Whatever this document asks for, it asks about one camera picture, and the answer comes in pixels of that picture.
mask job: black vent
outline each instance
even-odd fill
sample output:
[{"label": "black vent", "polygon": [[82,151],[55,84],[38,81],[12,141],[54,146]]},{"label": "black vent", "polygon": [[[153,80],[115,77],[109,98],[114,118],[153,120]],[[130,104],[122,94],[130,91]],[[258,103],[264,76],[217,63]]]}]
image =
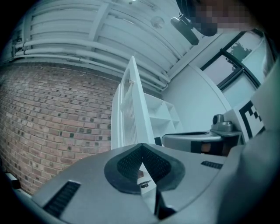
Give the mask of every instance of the black vent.
[{"label": "black vent", "polygon": [[215,168],[215,169],[222,169],[223,165],[220,164],[220,163],[213,163],[213,162],[210,162],[210,161],[203,161],[201,163],[201,165],[204,165],[204,166],[209,166],[209,167],[212,167],[212,168]]},{"label": "black vent", "polygon": [[80,184],[68,181],[56,195],[47,203],[44,210],[55,217],[59,217],[68,203],[73,198],[76,191],[79,189]]}]

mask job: window pane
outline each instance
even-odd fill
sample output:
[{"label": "window pane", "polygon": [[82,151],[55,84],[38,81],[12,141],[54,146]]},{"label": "window pane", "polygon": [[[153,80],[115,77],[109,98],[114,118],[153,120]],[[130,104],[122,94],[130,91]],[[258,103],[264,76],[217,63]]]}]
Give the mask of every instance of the window pane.
[{"label": "window pane", "polygon": [[249,99],[255,90],[256,88],[253,83],[243,73],[223,90],[223,94],[231,107],[235,107],[243,100]]},{"label": "window pane", "polygon": [[228,50],[230,54],[242,61],[252,50],[254,50],[262,41],[262,38],[252,31],[246,32],[237,42]]},{"label": "window pane", "polygon": [[216,85],[218,85],[232,72],[234,72],[236,68],[237,66],[232,61],[222,55],[204,69],[204,72]]}]

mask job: black window frame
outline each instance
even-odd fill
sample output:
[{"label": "black window frame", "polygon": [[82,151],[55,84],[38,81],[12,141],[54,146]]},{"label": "black window frame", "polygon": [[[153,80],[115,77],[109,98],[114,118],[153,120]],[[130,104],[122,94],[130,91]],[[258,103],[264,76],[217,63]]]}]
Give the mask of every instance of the black window frame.
[{"label": "black window frame", "polygon": [[[263,33],[256,29],[252,30],[252,32],[256,33],[260,37],[263,37]],[[200,68],[202,71],[205,70],[208,66],[210,66],[221,56],[225,56],[237,66],[237,68],[228,77],[226,77],[217,85],[221,91],[230,86],[242,74],[245,74],[248,77],[248,79],[252,82],[256,89],[261,85],[259,80],[254,76],[254,74],[240,60],[238,60],[236,57],[227,52],[227,50],[231,46],[233,46],[245,33],[245,31],[240,32],[224,48],[220,49],[220,51],[213,58],[211,58],[207,63],[205,63],[205,65],[203,65]]]}]

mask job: white pipe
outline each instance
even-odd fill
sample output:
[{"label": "white pipe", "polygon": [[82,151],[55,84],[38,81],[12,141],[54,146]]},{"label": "white pipe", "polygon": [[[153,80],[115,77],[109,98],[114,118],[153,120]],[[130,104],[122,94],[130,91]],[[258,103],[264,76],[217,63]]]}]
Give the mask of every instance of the white pipe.
[{"label": "white pipe", "polygon": [[[91,51],[86,51],[86,50],[72,50],[72,49],[64,49],[64,48],[40,48],[40,49],[31,49],[31,50],[25,50],[25,51],[19,51],[16,52],[16,56],[20,56],[20,55],[27,55],[27,54],[37,54],[37,53],[66,53],[66,54],[74,54],[74,55],[80,55],[80,56],[88,56],[88,57],[92,57],[98,60],[102,60],[111,64],[114,64],[116,66],[119,67],[123,67],[124,69],[126,69],[127,64],[124,62],[120,62],[116,59],[110,58],[108,56],[104,56],[95,52],[91,52]],[[146,78],[162,87],[165,87],[166,84],[162,83],[161,81],[159,81],[158,79],[150,76],[149,74],[145,73],[145,72],[141,72],[140,75],[143,78]]]},{"label": "white pipe", "polygon": [[[33,40],[28,42],[23,42],[20,44],[16,44],[15,48],[23,48],[27,46],[33,46],[38,44],[75,44],[75,45],[82,45],[82,46],[89,46],[94,47],[103,51],[107,51],[109,53],[115,54],[127,60],[130,60],[131,55],[124,53],[120,50],[117,50],[113,47],[92,41],[86,40],[77,40],[77,39],[66,39],[66,38],[51,38],[51,39],[41,39],[41,40]],[[162,73],[158,72],[156,69],[152,68],[151,66],[147,65],[146,63],[142,62],[141,60],[137,59],[136,62],[139,66],[143,67],[144,69],[150,71],[151,73],[155,74],[158,77],[163,78],[165,81],[170,82],[170,78],[164,76]]]},{"label": "white pipe", "polygon": [[[116,69],[116,68],[108,66],[108,65],[104,65],[104,64],[101,64],[101,63],[98,63],[98,62],[95,62],[95,61],[90,61],[90,60],[86,60],[86,59],[82,59],[82,58],[78,58],[78,57],[72,57],[72,56],[52,55],[52,54],[28,54],[28,55],[15,56],[14,58],[25,58],[25,57],[45,57],[45,58],[48,57],[48,58],[70,59],[70,60],[76,60],[76,61],[86,62],[86,63],[93,64],[93,65],[96,65],[96,66],[100,66],[100,67],[110,69],[112,71],[115,71],[115,72],[118,72],[118,73],[121,73],[121,74],[124,73],[124,71]],[[147,85],[150,85],[153,88],[156,88],[156,89],[162,91],[162,88],[160,88],[160,87],[158,87],[158,86],[156,86],[152,83],[149,83],[148,81],[146,81],[144,79],[141,79],[141,82],[146,83]]]}]

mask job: white cabinet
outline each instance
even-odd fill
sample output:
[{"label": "white cabinet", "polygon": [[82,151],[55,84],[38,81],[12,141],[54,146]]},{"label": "white cabinet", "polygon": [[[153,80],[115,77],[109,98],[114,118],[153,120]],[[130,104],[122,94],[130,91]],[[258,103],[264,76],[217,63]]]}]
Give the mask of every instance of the white cabinet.
[{"label": "white cabinet", "polygon": [[142,89],[132,56],[112,103],[111,149],[137,144],[155,144],[154,138],[183,128],[174,106]]}]

